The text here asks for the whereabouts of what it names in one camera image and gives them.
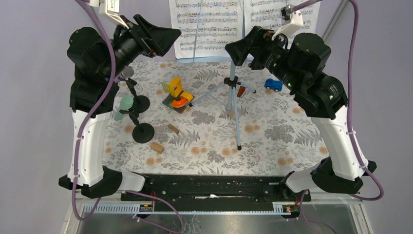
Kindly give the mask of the light blue music stand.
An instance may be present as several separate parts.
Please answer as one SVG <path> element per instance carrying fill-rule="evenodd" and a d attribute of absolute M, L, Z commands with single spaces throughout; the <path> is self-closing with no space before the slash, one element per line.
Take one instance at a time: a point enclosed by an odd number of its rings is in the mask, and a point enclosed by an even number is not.
<path fill-rule="evenodd" d="M 213 98 L 216 100 L 220 105 L 225 107 L 225 110 L 228 115 L 230 115 L 231 111 L 234 111 L 234 122 L 235 122 L 235 129 L 236 129 L 236 144 L 237 144 L 237 149 L 240 151 L 242 149 L 242 142 L 241 142 L 241 128 L 240 128 L 240 121 L 239 121 L 239 112 L 238 112 L 238 98 L 237 98 L 237 87 L 238 86 L 243 86 L 247 90 L 249 90 L 252 93 L 256 93 L 257 91 L 250 87 L 249 85 L 245 84 L 244 82 L 240 81 L 239 77 L 236 76 L 236 67 L 237 65 L 234 64 L 234 62 L 231 62 L 230 66 L 230 75 L 229 77 L 224 78 L 223 82 L 216 85 L 213 89 L 209 90 L 199 98 L 195 99 L 194 101 L 191 101 L 188 106 L 193 107 L 194 105 L 198 104 L 202 100 L 206 99 L 207 97 Z M 224 85 L 228 86 L 228 98 L 227 102 L 223 103 L 220 100 L 218 100 L 215 96 L 213 96 L 213 93 L 216 92 L 219 88 L 223 87 Z"/>

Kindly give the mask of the sheet music page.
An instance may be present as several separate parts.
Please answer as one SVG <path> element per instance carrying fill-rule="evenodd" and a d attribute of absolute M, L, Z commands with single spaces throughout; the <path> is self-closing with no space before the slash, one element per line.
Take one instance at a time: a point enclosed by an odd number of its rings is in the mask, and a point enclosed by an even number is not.
<path fill-rule="evenodd" d="M 299 5 L 302 0 L 245 0 L 244 34 L 253 26 L 277 31 L 282 26 L 281 9 L 287 5 Z M 297 33 L 314 33 L 319 16 L 320 3 L 317 2 L 301 9 L 303 27 Z"/>
<path fill-rule="evenodd" d="M 176 59 L 226 57 L 225 46 L 243 36 L 242 0 L 171 0 L 169 9 L 172 27 L 181 31 Z"/>

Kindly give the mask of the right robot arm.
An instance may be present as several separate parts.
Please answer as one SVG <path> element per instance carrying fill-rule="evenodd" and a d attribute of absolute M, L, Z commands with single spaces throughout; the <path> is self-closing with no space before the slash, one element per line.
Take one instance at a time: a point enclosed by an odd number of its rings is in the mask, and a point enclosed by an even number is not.
<path fill-rule="evenodd" d="M 225 46 L 235 65 L 242 65 L 251 55 L 251 69 L 268 70 L 289 89 L 294 101 L 318 128 L 328 150 L 328 157 L 315 166 L 286 175 L 281 181 L 280 196 L 291 201 L 300 192 L 314 188 L 356 196 L 363 186 L 362 177 L 370 175 L 376 163 L 363 156 L 347 118 L 349 90 L 323 71 L 331 48 L 317 34 L 299 33 L 291 47 L 285 49 L 280 36 L 254 26 L 243 39 Z"/>

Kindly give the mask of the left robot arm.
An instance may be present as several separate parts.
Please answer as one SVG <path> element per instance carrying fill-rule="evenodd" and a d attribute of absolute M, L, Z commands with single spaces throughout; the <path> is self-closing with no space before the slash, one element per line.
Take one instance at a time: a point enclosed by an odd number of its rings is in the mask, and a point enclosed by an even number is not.
<path fill-rule="evenodd" d="M 105 131 L 119 89 L 114 80 L 140 55 L 164 56 L 180 35 L 179 29 L 155 26 L 139 14 L 134 21 L 123 19 L 110 40 L 91 27 L 72 33 L 67 56 L 75 65 L 70 90 L 74 152 L 70 170 L 59 178 L 59 186 L 80 190 L 88 198 L 117 191 L 132 191 L 139 200 L 149 198 L 151 188 L 144 176 L 102 164 Z"/>

